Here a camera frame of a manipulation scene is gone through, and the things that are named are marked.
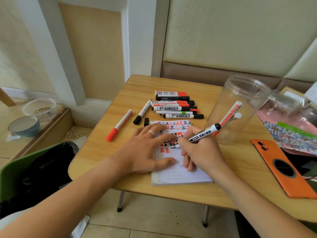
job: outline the forearm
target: forearm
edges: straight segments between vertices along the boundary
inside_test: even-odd
[[[262,237],[317,237],[299,221],[258,193],[229,167],[213,175],[239,211]]]
[[[107,158],[0,231],[0,237],[68,237],[124,173]]]

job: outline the black trash bag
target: black trash bag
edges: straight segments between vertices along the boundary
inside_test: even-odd
[[[74,142],[62,142],[38,157],[20,176],[17,194],[0,204],[0,219],[31,208],[72,180],[68,167],[79,148]]]

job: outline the metal table leg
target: metal table leg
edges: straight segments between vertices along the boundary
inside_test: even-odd
[[[121,212],[122,211],[122,204],[123,204],[124,194],[125,194],[125,192],[121,191],[117,212]]]
[[[205,216],[204,216],[204,220],[203,220],[203,227],[205,227],[205,228],[208,226],[208,215],[209,215],[209,206],[206,205]]]

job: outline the person's right hand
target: person's right hand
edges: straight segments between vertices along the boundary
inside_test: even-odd
[[[200,139],[198,143],[191,143],[188,138],[198,132],[201,128],[195,126],[190,127],[184,137],[179,138],[178,143],[184,156],[183,166],[192,171],[194,164],[201,168],[208,175],[212,175],[213,170],[219,170],[222,167],[227,167],[227,164],[222,156],[221,150],[213,135],[209,135]]]

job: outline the hand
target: hand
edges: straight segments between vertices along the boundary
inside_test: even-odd
[[[179,138],[178,143],[184,156],[183,166],[192,171],[197,165],[208,175],[212,174],[213,170],[227,166],[216,138],[213,135],[204,137],[198,140],[198,143],[191,143],[187,139],[202,131],[201,128],[195,126],[190,127],[184,137]]]
[[[137,128],[131,138],[112,155],[112,158],[120,165],[125,174],[147,173],[176,164],[176,160],[172,157],[153,159],[153,153],[160,144],[177,138],[173,134],[163,134],[153,138],[153,134],[148,132],[151,130],[156,134],[164,129],[166,129],[166,125],[159,123],[148,125],[145,128]]]

